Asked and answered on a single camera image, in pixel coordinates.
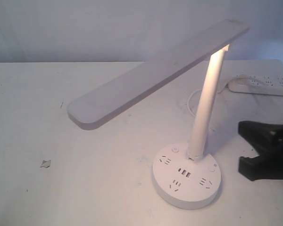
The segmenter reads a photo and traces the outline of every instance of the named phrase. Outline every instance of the lamp base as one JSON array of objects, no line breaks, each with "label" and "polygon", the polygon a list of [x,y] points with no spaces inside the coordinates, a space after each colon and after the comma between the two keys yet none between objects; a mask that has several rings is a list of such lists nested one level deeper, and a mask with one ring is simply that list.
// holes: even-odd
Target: lamp base
[{"label": "lamp base", "polygon": [[212,155],[193,162],[187,150],[187,143],[161,149],[153,162],[152,179],[157,193],[166,202],[186,210],[200,209],[216,197],[221,172]]}]

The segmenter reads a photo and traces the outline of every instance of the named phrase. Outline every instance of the power strip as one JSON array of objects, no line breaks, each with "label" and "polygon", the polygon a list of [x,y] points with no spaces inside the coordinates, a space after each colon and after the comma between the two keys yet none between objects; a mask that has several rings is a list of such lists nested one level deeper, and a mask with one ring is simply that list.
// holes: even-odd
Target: power strip
[{"label": "power strip", "polygon": [[253,80],[236,79],[229,81],[227,85],[232,92],[283,96],[283,77],[243,74],[239,76],[248,76]]}]

